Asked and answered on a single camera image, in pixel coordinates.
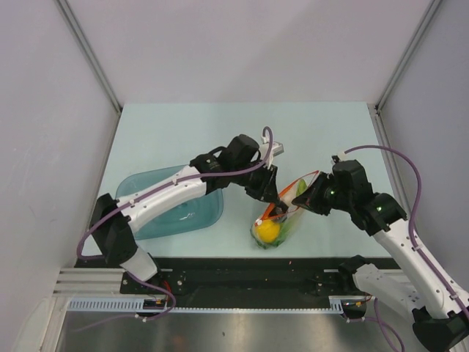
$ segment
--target yellow ball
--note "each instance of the yellow ball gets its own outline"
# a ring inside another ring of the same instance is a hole
[[[272,243],[277,239],[280,233],[280,224],[272,220],[264,220],[256,227],[256,233],[262,242]]]

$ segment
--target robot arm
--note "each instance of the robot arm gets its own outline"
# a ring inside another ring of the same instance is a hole
[[[195,157],[177,174],[143,191],[120,199],[104,194],[96,201],[90,232],[109,267],[121,266],[147,281],[158,272],[153,259],[140,249],[133,237],[148,221],[230,183],[244,187],[247,195],[263,202],[280,202],[276,188],[275,155],[283,145],[263,137],[259,146],[246,135],[234,137],[228,147],[218,147]],[[260,165],[259,159],[265,160]]]
[[[313,184],[293,204],[313,213],[328,215],[331,209],[350,214],[352,222],[383,246],[404,271],[413,287],[382,274],[362,257],[339,268],[349,274],[354,286],[379,298],[404,318],[411,319],[417,338],[429,351],[447,351],[469,334],[469,322],[457,299],[467,305],[469,293],[445,272],[414,233],[408,233],[407,217],[389,194],[375,193],[364,168],[355,160],[333,160],[332,173],[321,172]],[[421,253],[450,283],[452,295]]]

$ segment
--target purple cable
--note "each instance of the purple cable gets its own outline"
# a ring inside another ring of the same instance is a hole
[[[145,321],[151,321],[151,320],[157,320],[157,319],[160,319],[162,317],[164,317],[165,315],[167,315],[170,311],[173,310],[173,308],[176,307],[176,298],[174,297],[174,295],[169,292],[168,290],[165,290],[164,288],[161,288],[161,287],[158,287],[158,286],[155,286],[155,285],[152,285],[152,284],[149,284],[148,282],[145,282],[145,281],[142,281],[140,279],[138,279],[136,276],[132,275],[131,273],[128,273],[129,276],[135,280],[136,282],[138,282],[140,285],[143,285],[143,286],[147,286],[149,288],[152,288],[153,290],[157,290],[157,291],[160,291],[161,293],[167,295],[170,299],[171,299],[171,306],[162,311],[161,313],[157,314],[157,315],[154,315],[152,317],[149,317],[149,318],[145,318],[146,320]],[[112,317],[109,317],[109,318],[106,318],[106,319],[102,319],[100,321],[97,321],[95,323],[92,323],[92,324],[89,324],[89,325],[86,325],[82,328],[79,328],[79,329],[73,329],[73,332],[81,332],[81,331],[84,331],[84,330],[87,330],[87,329],[90,329],[90,328],[94,328],[96,326],[99,326],[101,324],[104,324],[104,323],[107,323],[109,321],[113,321],[113,320],[117,320],[117,319],[121,319],[121,318],[135,318],[136,316],[134,314],[120,314],[120,315],[114,315]]]
[[[402,341],[399,334],[397,334],[397,331],[394,330],[392,326],[390,326],[389,324],[387,324],[386,322],[381,320],[380,313],[378,311],[378,300],[377,300],[377,298],[374,299],[374,311],[376,312],[376,317],[375,318],[365,318],[365,320],[363,320],[363,319],[348,319],[347,322],[348,323],[362,323],[364,321],[371,321],[373,323],[377,323],[380,326],[381,332],[383,333],[384,338],[386,339],[386,341],[388,342],[388,344],[392,348],[392,350],[394,352],[405,352],[404,341]],[[393,344],[393,342],[391,341],[391,338],[388,336],[388,333],[386,332],[385,328],[388,329],[389,331],[391,331],[393,333],[393,335],[397,338],[397,340],[399,341],[399,344],[401,345],[400,350]]]
[[[247,169],[244,169],[244,170],[240,170],[240,171],[232,171],[232,172],[211,172],[211,173],[207,173],[207,174],[197,174],[197,175],[189,175],[189,176],[184,176],[184,177],[181,177],[181,178],[178,178],[176,180],[176,182],[182,182],[182,181],[187,181],[187,180],[193,180],[195,178],[206,178],[206,177],[230,177],[230,176],[239,176],[239,175],[244,175],[244,174],[247,174],[249,172],[253,172],[255,170],[257,170],[258,168],[262,167],[265,165],[265,163],[267,162],[267,159],[269,158],[269,155],[270,155],[270,152],[272,151],[272,146],[273,146],[273,132],[272,130],[270,129],[270,127],[268,126],[265,126],[264,129],[262,130],[262,135],[265,136],[265,133],[269,133],[269,148],[267,149],[267,153],[265,154],[265,157],[256,165],[252,166],[252,167],[249,167]],[[147,197],[150,197],[152,196],[153,194],[155,193],[158,193],[159,191],[169,187],[169,186],[173,186],[173,182],[170,181],[170,182],[167,182],[151,191],[148,191],[147,193],[145,194],[142,194],[141,196],[139,197],[136,197],[134,199],[134,202],[137,203],[137,202],[140,202],[141,200],[143,199],[146,199]],[[124,205],[121,205],[120,207],[114,209],[113,211],[111,211],[109,214],[105,215],[103,218],[101,218],[96,224],[94,224],[88,231],[86,231],[83,236],[81,237],[81,240],[78,242],[78,245],[76,247],[76,256],[81,259],[81,260],[93,260],[93,259],[100,259],[100,258],[103,258],[102,255],[89,255],[89,256],[85,256],[85,255],[82,255],[82,251],[83,251],[83,247],[84,247],[84,244],[85,244],[85,241],[86,239],[94,232],[96,231],[96,229],[101,226],[102,224],[104,224],[106,221],[108,221],[110,218],[112,218],[114,215],[116,215],[118,212],[120,211],[123,211],[124,209],[127,209],[131,206],[130,202],[127,202],[125,203]]]
[[[420,202],[420,197],[422,194],[422,179],[420,176],[420,172],[418,172],[417,166],[404,154],[399,152],[398,150],[395,150],[390,147],[382,147],[380,145],[361,145],[358,147],[350,148],[349,150],[345,150],[345,154],[351,153],[355,150],[360,150],[360,149],[381,149],[381,150],[386,150],[388,152],[391,152],[393,154],[397,154],[412,167],[413,171],[416,174],[417,177],[417,194],[416,194],[416,200],[413,203],[412,210],[410,211],[410,218],[409,218],[409,238],[410,242],[412,242],[412,246],[414,248],[417,248],[416,251],[417,253],[421,256],[421,258],[424,260],[424,262],[432,269],[433,273],[437,276],[437,278],[441,281],[441,283],[445,286],[445,288],[448,290],[451,296],[456,296],[454,299],[456,303],[459,305],[459,308],[464,312],[466,318],[469,320],[469,310],[466,308],[465,304],[461,301],[461,298],[459,298],[456,294],[456,291],[453,289],[453,287],[449,284],[448,281],[446,281],[445,277],[443,274],[437,269],[437,267],[432,263],[432,261],[427,257],[427,255],[424,253],[424,251],[420,248],[418,248],[417,240],[414,236],[414,232],[416,230],[416,213],[417,213],[417,208],[418,204]]]
[[[386,327],[386,324],[382,319],[381,319],[381,314],[380,314],[380,310],[378,309],[378,298],[374,298],[374,313],[376,314],[376,322],[378,323],[378,325],[380,326],[380,329],[381,329],[381,332],[383,333],[383,336],[384,338],[386,339],[386,341],[388,342],[388,344],[391,346],[391,348],[393,349],[394,352],[399,352],[399,350],[397,349],[397,347],[393,344],[393,342],[391,341],[391,338],[389,337],[388,333],[386,332],[386,330],[384,329]],[[388,325],[388,329],[390,329],[394,336],[397,337],[397,339],[399,340],[399,343],[401,344],[401,352],[405,352],[405,346],[404,346],[404,343],[402,342],[401,340],[401,337],[397,334],[397,332],[394,331],[394,329],[392,329],[389,325]]]

